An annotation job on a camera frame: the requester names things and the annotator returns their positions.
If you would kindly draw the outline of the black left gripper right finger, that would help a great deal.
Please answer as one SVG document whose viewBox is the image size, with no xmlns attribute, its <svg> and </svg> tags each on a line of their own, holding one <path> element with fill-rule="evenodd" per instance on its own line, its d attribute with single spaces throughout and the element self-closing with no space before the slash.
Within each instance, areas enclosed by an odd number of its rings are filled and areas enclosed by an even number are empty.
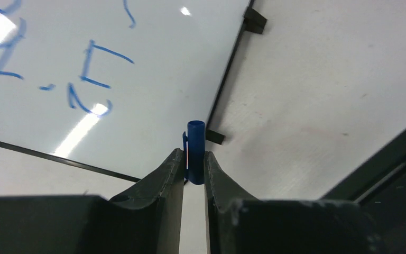
<svg viewBox="0 0 406 254">
<path fill-rule="evenodd" d="M 387 253 L 371 218 L 350 201 L 262 200 L 204 157 L 208 253 Z"/>
</svg>

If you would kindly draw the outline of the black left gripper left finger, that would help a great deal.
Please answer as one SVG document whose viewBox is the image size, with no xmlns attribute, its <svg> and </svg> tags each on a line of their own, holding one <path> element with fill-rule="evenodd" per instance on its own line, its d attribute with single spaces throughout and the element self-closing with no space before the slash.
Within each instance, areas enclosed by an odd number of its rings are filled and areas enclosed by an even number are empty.
<svg viewBox="0 0 406 254">
<path fill-rule="evenodd" d="M 185 154 L 104 199 L 0 197 L 0 253 L 178 253 Z"/>
</svg>

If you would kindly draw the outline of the blue marker cap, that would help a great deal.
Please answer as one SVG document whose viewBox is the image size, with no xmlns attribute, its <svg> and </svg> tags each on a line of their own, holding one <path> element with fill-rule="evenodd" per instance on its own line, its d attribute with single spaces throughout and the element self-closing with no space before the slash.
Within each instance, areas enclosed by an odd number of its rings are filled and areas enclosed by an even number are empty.
<svg viewBox="0 0 406 254">
<path fill-rule="evenodd" d="M 182 134 L 186 154 L 184 177 L 195 185 L 204 184 L 205 131 L 205 122 L 193 120 L 188 122 L 187 132 Z"/>
</svg>

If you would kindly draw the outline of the white whiteboard black frame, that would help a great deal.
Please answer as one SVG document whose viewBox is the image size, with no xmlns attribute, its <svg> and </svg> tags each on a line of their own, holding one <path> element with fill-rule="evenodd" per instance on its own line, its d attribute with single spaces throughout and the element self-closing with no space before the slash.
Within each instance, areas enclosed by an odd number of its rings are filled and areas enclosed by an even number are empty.
<svg viewBox="0 0 406 254">
<path fill-rule="evenodd" d="M 137 181 L 210 122 L 253 1 L 0 1 L 0 147 Z"/>
</svg>

